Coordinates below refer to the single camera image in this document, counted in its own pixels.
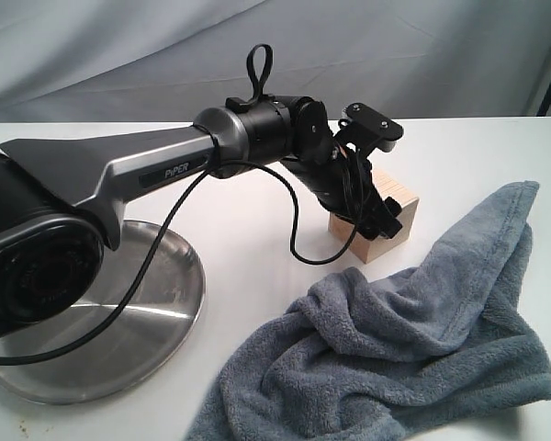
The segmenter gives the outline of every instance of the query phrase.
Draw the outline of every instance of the microfiber towel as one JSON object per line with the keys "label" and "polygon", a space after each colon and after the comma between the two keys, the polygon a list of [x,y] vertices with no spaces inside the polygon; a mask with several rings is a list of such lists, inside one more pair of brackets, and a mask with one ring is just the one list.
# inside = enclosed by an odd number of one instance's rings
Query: microfiber towel
{"label": "microfiber towel", "polygon": [[399,440],[551,400],[546,351],[517,312],[537,189],[502,187],[416,268],[316,283],[231,357],[187,438]]}

